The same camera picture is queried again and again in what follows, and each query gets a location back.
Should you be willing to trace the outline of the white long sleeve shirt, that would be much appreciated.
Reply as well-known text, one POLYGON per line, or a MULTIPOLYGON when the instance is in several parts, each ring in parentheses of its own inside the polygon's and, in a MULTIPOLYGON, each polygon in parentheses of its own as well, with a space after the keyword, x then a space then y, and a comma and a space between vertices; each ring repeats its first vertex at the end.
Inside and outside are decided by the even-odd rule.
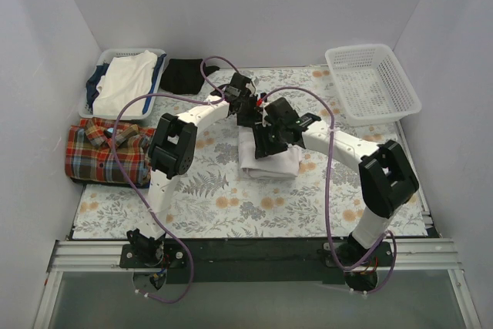
POLYGON ((238 144, 239 172, 242 178, 293 180, 298 176, 302 160, 299 147, 291 146, 282 153, 256 159, 253 131, 242 126, 239 128, 238 144))

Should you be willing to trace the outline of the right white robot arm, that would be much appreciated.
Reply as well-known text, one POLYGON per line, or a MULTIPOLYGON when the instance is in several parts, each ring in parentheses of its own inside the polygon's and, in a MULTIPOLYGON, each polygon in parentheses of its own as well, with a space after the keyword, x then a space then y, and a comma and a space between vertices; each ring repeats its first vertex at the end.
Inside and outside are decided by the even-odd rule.
POLYGON ((330 246, 334 263, 344 270, 366 265, 376 257, 391 220, 419 189, 418 178, 399 143, 359 139, 319 116, 299 115, 284 98, 257 106, 253 135, 258 159, 299 146, 325 154, 329 163, 338 161, 359 176, 363 215, 345 243, 330 246))

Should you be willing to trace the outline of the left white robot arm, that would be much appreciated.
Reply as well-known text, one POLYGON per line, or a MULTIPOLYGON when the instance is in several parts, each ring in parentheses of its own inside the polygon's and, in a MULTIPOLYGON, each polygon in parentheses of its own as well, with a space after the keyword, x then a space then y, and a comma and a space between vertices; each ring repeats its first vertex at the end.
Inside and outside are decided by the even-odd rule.
POLYGON ((151 178, 146 202, 150 216, 127 232, 132 253, 147 267, 156 267, 164 257, 159 238, 164 230, 159 215, 168 212, 179 178, 191 167, 199 133, 214 123, 257 104, 257 81, 234 73, 230 83, 207 96, 203 104, 177 116, 161 116, 148 156, 151 178))

